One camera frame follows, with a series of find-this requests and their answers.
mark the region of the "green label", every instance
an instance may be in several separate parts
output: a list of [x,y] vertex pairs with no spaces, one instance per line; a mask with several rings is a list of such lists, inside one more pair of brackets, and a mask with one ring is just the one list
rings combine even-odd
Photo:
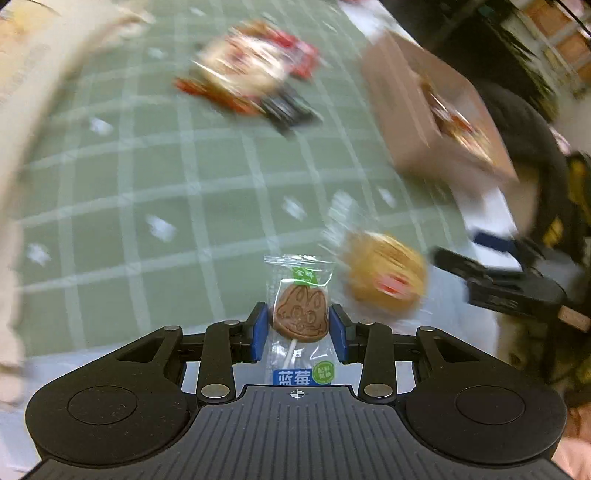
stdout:
[[335,379],[335,366],[327,360],[318,362],[312,369],[312,378],[320,385],[332,382]]
[[293,267],[291,271],[297,285],[318,285],[318,279],[313,270],[304,267]]

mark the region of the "cardboard box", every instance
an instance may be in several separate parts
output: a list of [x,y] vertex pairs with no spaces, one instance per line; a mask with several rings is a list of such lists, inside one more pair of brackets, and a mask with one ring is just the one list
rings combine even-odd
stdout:
[[[388,32],[365,51],[361,70],[397,170],[444,180],[471,194],[517,180],[478,92],[448,64]],[[439,131],[412,70],[427,76],[443,99],[485,133],[491,143],[492,162],[471,154]]]

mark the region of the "plastic candy wrapper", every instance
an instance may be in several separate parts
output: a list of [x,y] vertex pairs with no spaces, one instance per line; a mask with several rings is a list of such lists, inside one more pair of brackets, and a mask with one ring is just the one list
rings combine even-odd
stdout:
[[[334,196],[328,216],[323,246],[340,261],[345,291],[387,312],[415,308],[427,287],[422,256],[393,236],[377,233],[375,222],[345,192]],[[368,316],[379,317],[375,312]]]
[[272,321],[266,382],[330,385],[338,360],[329,332],[328,283],[334,263],[308,255],[265,257],[267,303]]
[[425,100],[441,133],[453,138],[473,155],[492,162],[491,143],[484,132],[472,125],[454,106],[441,98],[435,92],[431,82],[425,77],[418,74],[417,76]]
[[289,75],[308,79],[318,49],[257,20],[214,38],[193,60],[190,78],[177,87],[244,115],[264,114],[261,99],[277,92]]

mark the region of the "lollipop stick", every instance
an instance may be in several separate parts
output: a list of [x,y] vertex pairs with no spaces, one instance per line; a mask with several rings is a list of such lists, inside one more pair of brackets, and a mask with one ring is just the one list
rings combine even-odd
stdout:
[[283,360],[283,370],[290,366],[291,357],[294,355],[294,350],[296,349],[296,343],[297,340],[295,338],[291,340],[289,350],[287,351],[285,360]]

